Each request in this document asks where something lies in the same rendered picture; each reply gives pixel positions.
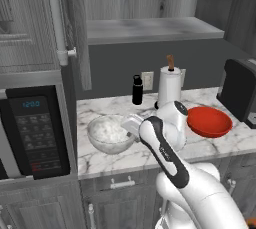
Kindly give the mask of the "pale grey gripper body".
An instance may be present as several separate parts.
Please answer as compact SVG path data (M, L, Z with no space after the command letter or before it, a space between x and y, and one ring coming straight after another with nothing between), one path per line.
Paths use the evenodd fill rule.
M143 121L144 119L141 116L137 114L130 114L122 120L121 127L124 128L127 132L134 135L136 137L136 140L139 141L139 128Z

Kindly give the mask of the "clear glass bowl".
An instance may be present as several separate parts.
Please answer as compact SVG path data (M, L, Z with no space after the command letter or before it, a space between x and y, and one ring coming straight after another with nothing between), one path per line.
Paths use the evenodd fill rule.
M109 155L119 154L130 148L135 136L121 127L123 120L121 115L104 115L92 120L87 127L91 144Z

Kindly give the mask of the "red bowl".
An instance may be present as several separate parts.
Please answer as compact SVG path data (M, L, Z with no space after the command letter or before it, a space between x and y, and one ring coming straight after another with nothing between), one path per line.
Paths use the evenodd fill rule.
M233 126L231 118L226 113L206 106L190 108L187 124L193 132L207 138L222 137Z

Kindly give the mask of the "black bottle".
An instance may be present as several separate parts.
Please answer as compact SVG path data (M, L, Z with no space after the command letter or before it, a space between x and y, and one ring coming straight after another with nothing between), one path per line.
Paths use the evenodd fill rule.
M135 105L142 104L143 84L139 75L133 76L132 103Z

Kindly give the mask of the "white paper towel roll holder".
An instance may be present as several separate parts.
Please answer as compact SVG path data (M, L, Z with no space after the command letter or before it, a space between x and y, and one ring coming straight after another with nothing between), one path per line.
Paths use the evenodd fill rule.
M171 101L181 99L182 71L174 66L174 56L167 55L168 65L160 69L158 99L155 108L159 109Z

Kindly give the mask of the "grey drawer front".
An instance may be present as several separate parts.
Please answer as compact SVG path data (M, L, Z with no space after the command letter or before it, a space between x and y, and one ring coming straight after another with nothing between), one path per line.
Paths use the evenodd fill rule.
M154 168L149 170L102 176L92 179L83 179L80 181L80 188L84 196L90 196L101 191L114 190L110 189L112 178L116 183L125 182L128 179L131 179L135 181L135 185L153 185L155 184L156 176L158 173L159 168Z

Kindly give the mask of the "grey lower cupboard door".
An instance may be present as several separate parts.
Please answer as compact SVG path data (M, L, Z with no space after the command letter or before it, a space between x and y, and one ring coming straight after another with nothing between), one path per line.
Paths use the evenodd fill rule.
M94 207L96 229L154 229L160 218L162 198L153 188L84 197L88 228L91 227L88 213L90 203Z
M256 153L224 158L221 183L229 190L228 179L236 181L231 195L245 218L256 214Z

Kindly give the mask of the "grey open cupboard shelf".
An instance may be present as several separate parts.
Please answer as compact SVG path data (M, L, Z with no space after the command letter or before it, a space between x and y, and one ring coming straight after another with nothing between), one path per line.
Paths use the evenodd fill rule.
M217 39L224 32L195 17L197 0L86 0L90 45Z

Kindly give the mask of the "black microwave oven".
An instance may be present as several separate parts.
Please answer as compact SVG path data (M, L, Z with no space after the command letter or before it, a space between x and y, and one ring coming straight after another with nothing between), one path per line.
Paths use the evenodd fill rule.
M0 181L75 175L74 129L61 84L0 89Z

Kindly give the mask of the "grey wood cupboard door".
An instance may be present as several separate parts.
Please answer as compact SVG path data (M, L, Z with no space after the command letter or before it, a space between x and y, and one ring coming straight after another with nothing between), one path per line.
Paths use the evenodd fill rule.
M256 0L197 0L195 16L224 31L224 39L256 57Z
M76 72L84 91L92 89L91 67L87 41L87 19L85 0L68 0L69 22L72 25L74 46L77 58Z

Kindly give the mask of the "black toaster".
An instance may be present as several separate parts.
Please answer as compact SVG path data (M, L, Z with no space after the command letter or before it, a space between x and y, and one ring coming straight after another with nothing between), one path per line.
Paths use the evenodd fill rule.
M236 119L256 129L256 58L228 59L216 98Z

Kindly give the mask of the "grey cabinet below microwave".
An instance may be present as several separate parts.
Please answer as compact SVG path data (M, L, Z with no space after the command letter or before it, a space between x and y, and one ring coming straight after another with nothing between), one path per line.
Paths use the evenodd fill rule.
M87 229L78 181L0 185L0 229Z

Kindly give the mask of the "grey cupboard above microwave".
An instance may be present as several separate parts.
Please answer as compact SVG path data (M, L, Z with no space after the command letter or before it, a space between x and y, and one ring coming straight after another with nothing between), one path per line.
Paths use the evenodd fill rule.
M59 68L49 0L0 0L0 74Z

